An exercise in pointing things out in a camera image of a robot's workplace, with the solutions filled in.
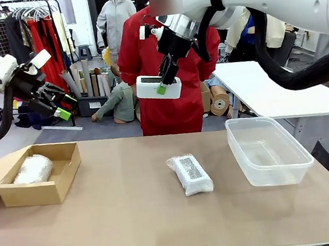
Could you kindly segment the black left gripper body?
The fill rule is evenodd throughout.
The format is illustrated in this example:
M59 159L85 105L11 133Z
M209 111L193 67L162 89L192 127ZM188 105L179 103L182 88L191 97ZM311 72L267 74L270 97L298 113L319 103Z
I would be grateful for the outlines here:
M45 75L36 69L32 75L22 67L17 68L11 78L13 94L22 99L28 108L42 116L55 114L57 106L54 104L54 94L49 91L45 82Z

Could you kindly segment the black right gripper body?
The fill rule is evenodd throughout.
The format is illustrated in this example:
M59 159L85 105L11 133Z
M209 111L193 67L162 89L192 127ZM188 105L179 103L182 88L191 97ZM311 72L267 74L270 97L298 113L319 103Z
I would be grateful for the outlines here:
M173 60L187 57L193 41L178 36L176 32L166 26L159 27L155 31L157 38L157 51Z

